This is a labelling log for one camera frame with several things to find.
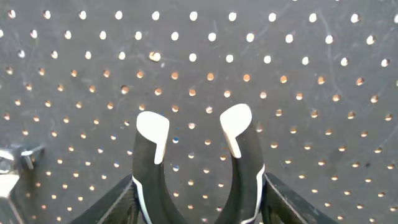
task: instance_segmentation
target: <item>pegboard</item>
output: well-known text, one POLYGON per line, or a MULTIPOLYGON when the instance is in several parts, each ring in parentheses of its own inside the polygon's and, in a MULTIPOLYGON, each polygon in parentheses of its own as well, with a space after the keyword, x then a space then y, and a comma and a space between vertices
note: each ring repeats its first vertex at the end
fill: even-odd
POLYGON ((340 223, 394 223, 397 13, 394 0, 0 1, 0 143, 46 145, 17 201, 32 223, 71 222, 131 173, 147 110, 170 120, 177 208, 213 223, 232 176, 220 114, 247 103, 267 172, 340 223))

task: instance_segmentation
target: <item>gray perforated surface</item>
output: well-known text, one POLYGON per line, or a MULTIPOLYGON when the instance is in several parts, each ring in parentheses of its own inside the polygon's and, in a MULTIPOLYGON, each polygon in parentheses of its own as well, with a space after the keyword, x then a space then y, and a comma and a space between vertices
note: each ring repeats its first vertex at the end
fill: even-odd
POLYGON ((245 102, 268 172, 341 223, 394 223, 397 12, 394 0, 0 1, 0 142, 47 146, 19 202, 32 223, 79 216, 131 172, 149 110, 170 120, 177 208, 213 223, 231 183, 219 117, 245 102))

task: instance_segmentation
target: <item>white fingertip pad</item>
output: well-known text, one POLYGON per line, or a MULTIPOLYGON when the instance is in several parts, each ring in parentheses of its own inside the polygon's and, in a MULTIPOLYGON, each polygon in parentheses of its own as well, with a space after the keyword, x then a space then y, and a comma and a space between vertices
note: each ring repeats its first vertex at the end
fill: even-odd
POLYGON ((239 159, 242 157, 236 137, 248 128, 252 120, 250 107, 241 103, 230 107, 220 116, 221 127, 223 128, 225 138, 229 144, 229 149, 233 157, 239 159))
POLYGON ((155 164, 163 161, 166 152, 170 122, 160 114, 145 111, 137 116, 137 130, 148 140, 156 143, 155 164))

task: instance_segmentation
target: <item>perforated metal panel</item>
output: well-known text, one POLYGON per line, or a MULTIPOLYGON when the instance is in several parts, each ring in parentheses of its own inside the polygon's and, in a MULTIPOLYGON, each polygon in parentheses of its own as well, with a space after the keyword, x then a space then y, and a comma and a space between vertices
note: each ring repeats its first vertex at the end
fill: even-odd
POLYGON ((68 223, 94 204, 131 173, 149 110, 170 120, 177 208, 213 223, 231 184, 219 117, 245 102, 268 172, 341 223, 394 223, 397 13, 395 0, 0 1, 0 143, 46 145, 17 186, 23 211, 68 223))

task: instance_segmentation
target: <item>black plastic part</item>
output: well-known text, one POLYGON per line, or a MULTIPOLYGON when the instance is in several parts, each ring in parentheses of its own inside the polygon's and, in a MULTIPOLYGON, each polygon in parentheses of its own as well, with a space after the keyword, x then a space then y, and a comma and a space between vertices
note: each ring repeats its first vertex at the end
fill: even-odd
POLYGON ((155 152, 156 143, 149 141, 137 131, 132 175, 142 185, 146 208, 141 207, 141 211, 147 210, 150 222, 153 224, 186 223, 167 191, 164 163, 159 165, 154 163, 155 152))
POLYGON ((131 175, 123 178, 115 187, 71 224, 125 224, 137 223, 137 207, 131 175))
POLYGON ((215 222, 216 224, 241 223, 243 220, 252 218, 256 212, 256 176, 264 167, 264 161, 262 160, 255 125, 252 121, 236 140, 242 156, 239 159, 231 156, 233 170, 231 191, 223 211, 215 222))
POLYGON ((276 176, 266 173, 261 213, 264 224, 335 224, 276 176))

